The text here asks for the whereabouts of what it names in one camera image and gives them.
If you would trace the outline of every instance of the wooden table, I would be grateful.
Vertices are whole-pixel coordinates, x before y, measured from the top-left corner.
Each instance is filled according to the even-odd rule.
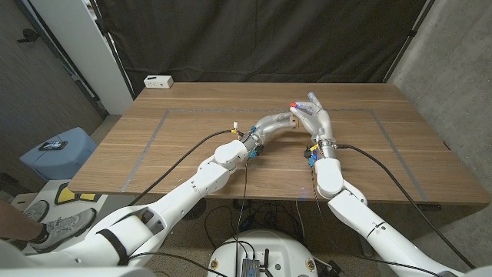
[[[314,92],[328,110],[338,143],[383,162],[419,202],[483,205],[487,192],[447,148],[402,92],[389,84],[175,83],[146,88],[70,182],[74,192],[138,194],[205,136],[231,129],[247,132],[266,115],[286,112]],[[190,178],[201,161],[234,134],[216,136],[189,155],[151,193],[165,194]],[[248,163],[249,199],[313,200],[304,158],[311,136],[304,128],[282,130]],[[337,150],[344,178],[370,202],[407,202],[386,173],[351,149]],[[210,197],[239,199],[244,166]]]

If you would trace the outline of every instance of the sneaker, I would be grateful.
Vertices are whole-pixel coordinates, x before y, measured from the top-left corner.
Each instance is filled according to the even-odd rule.
[[[49,204],[45,200],[39,200],[34,205],[27,208],[23,213],[30,219],[41,222],[48,214]]]
[[[31,246],[38,253],[46,253],[55,250],[64,241],[74,236],[82,235],[85,230],[91,227],[95,220],[96,210],[93,208],[86,209],[78,215],[47,222],[46,231],[48,238],[41,243],[30,242]]]

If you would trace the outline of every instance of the black curtain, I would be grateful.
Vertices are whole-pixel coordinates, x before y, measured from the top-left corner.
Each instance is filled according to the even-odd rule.
[[[176,82],[381,82],[425,0],[98,0],[135,92]]]

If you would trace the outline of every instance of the black strap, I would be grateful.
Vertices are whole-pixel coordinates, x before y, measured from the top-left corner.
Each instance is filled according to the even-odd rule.
[[[101,231],[97,232],[96,234],[101,234],[103,237],[105,237],[111,245],[115,248],[116,252],[118,253],[118,256],[120,257],[120,261],[118,262],[118,265],[128,265],[129,257],[126,254],[126,248],[122,245],[120,240],[116,237],[113,232],[107,230],[107,229],[102,229]]]

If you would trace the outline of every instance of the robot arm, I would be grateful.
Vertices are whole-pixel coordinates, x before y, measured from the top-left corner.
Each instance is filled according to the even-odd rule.
[[[296,102],[291,112],[312,134],[318,147],[313,149],[311,159],[317,174],[317,191],[329,199],[328,207],[344,224],[362,235],[385,261],[412,265],[431,272],[452,272],[457,276],[463,273],[450,269],[426,256],[414,244],[408,241],[396,229],[367,207],[364,194],[344,180],[340,162],[336,159],[334,137],[331,131],[330,117],[322,109],[321,103],[310,92],[311,102]],[[390,265],[399,276],[429,276],[429,274]]]
[[[222,189],[238,162],[259,155],[263,144],[280,128],[292,128],[290,113],[260,120],[241,141],[218,147],[189,180],[156,202],[121,208],[96,224],[76,245],[26,257],[26,266],[144,265],[151,255],[133,255],[157,250],[171,229],[207,194]]]

